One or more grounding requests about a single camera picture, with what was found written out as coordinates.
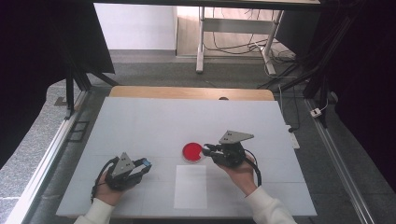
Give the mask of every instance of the wall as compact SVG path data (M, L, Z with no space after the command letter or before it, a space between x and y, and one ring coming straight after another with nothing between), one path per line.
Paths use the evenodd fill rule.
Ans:
M176 7L94 5L108 49L176 49Z

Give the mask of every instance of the white tabletop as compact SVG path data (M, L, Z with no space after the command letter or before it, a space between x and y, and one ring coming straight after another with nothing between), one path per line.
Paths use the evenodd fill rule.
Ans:
M57 215L84 215L101 168L125 151L153 165L123 196L114 217L251 217L243 193L210 158L190 164L181 156L186 144L217 144L227 130L254 134L242 145L255 154L270 195L294 216L316 214L277 102L111 97Z

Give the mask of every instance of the hand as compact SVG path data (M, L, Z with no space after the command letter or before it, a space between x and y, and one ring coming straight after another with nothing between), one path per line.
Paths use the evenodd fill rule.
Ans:
M246 196L251 194L256 188L253 178L253 167L251 167L247 162L242 162L237 167L230 168L223 165L218 165L219 168L223 169L235 183L235 185L240 188Z
M116 206L120 201L120 197L125 191L111 189L105 182L106 174L107 172L104 172L99 179L99 185L97 187L95 198L111 206Z

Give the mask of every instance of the white sleeve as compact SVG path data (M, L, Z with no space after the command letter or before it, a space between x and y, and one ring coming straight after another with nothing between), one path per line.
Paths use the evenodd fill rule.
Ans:
M113 210L114 206L94 198L88 213L78 217L75 224L108 224Z
M285 205L269 196L263 187L258 187L245 200L253 210L253 219L257 224L296 223Z

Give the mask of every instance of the red disc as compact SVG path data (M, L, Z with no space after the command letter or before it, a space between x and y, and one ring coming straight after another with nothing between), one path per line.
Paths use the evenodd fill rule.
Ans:
M187 161L198 161L201 159L201 145L198 143L188 143L183 147L183 156Z

